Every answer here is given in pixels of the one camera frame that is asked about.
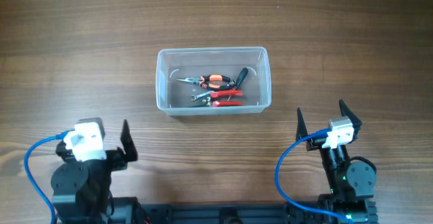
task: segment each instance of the wooden table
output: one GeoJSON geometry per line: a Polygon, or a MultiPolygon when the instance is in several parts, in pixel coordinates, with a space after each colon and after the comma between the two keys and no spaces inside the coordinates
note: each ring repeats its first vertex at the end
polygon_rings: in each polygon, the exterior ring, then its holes
{"type": "MultiPolygon", "coordinates": [[[[378,167],[380,223],[433,222],[433,0],[0,0],[0,223],[48,223],[23,169],[36,141],[98,116],[115,148],[127,118],[139,161],[114,196],[141,203],[281,203],[273,171],[345,99],[364,125],[348,146],[378,167]],[[158,52],[264,46],[272,104],[261,114],[171,118],[155,100],[158,52]]],[[[30,159],[52,195],[55,143],[30,159]]],[[[328,193],[318,152],[294,150],[281,182],[328,193]]]]}

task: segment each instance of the pliers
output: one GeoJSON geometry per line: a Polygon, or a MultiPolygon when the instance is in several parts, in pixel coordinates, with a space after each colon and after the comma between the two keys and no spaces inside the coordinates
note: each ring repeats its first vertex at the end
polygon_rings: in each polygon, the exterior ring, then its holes
{"type": "Polygon", "coordinates": [[[210,89],[213,91],[222,91],[232,89],[235,86],[235,81],[232,81],[228,76],[223,76],[219,74],[211,74],[207,76],[201,76],[200,78],[185,78],[177,79],[178,81],[190,83],[192,85],[199,85],[205,89],[210,89]],[[224,81],[227,82],[226,85],[214,85],[209,83],[210,81],[224,81]]]}
{"type": "Polygon", "coordinates": [[[209,107],[221,107],[221,106],[243,106],[242,102],[235,102],[235,101],[218,101],[220,96],[242,96],[242,91],[235,91],[235,90],[228,90],[228,91],[209,91],[209,96],[206,98],[203,98],[198,104],[190,107],[202,107],[202,106],[209,106],[209,107]]]}

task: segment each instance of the plastic box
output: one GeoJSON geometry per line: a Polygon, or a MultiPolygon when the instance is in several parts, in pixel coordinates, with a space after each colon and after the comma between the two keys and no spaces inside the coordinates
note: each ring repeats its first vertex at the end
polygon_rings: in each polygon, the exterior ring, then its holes
{"type": "Polygon", "coordinates": [[[169,116],[259,113],[271,104],[271,71],[264,47],[217,47],[163,49],[156,65],[156,104],[169,116]],[[190,108],[192,95],[208,91],[178,81],[186,77],[221,74],[237,79],[242,68],[248,75],[240,85],[241,97],[232,97],[244,106],[190,108]]]}

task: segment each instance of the blue cable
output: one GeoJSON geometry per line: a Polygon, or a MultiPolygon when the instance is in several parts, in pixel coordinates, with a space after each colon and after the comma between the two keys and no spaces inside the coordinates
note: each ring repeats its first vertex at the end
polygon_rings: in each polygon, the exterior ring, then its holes
{"type": "Polygon", "coordinates": [[[35,179],[33,178],[32,173],[30,172],[30,169],[28,167],[28,159],[30,158],[30,154],[32,153],[32,151],[34,149],[36,149],[36,147],[40,146],[43,143],[47,143],[49,141],[53,141],[53,140],[56,140],[56,139],[63,139],[63,138],[65,138],[65,136],[66,136],[66,134],[68,132],[69,131],[66,131],[66,132],[60,133],[59,135],[51,136],[51,137],[48,137],[46,139],[40,140],[39,142],[37,142],[34,145],[32,145],[32,147],[30,147],[30,149],[27,150],[27,153],[26,153],[26,155],[24,157],[24,169],[26,170],[28,180],[30,180],[30,182],[32,183],[33,187],[35,187],[36,192],[38,192],[38,194],[42,197],[42,199],[45,201],[45,203],[47,203],[47,205],[48,205],[48,207],[49,207],[49,209],[51,211],[51,224],[55,224],[54,206],[49,201],[49,199],[47,198],[47,196],[42,192],[41,188],[37,185],[35,179]]]}
{"type": "Polygon", "coordinates": [[[287,156],[287,154],[289,154],[290,150],[292,150],[293,148],[295,148],[295,146],[297,146],[298,144],[302,143],[303,141],[307,141],[309,139],[312,139],[314,137],[323,137],[323,136],[327,136],[327,132],[330,132],[331,129],[322,129],[317,131],[316,133],[313,133],[312,135],[308,135],[303,137],[302,139],[299,139],[297,142],[295,142],[294,144],[292,144],[282,155],[281,158],[278,160],[277,163],[277,168],[275,169],[275,186],[278,189],[278,192],[292,205],[298,207],[299,209],[305,210],[305,211],[310,211],[310,212],[315,212],[318,214],[322,214],[322,215],[329,215],[332,217],[336,217],[342,220],[345,220],[346,222],[350,223],[350,224],[355,224],[352,220],[347,219],[346,217],[343,217],[342,215],[339,215],[337,213],[334,212],[330,212],[327,210],[321,210],[318,208],[311,208],[308,206],[303,206],[297,202],[295,202],[293,199],[291,199],[289,196],[287,196],[284,191],[281,189],[281,186],[279,185],[279,177],[278,177],[278,173],[279,173],[279,168],[281,167],[281,164],[284,160],[284,158],[287,156]]]}

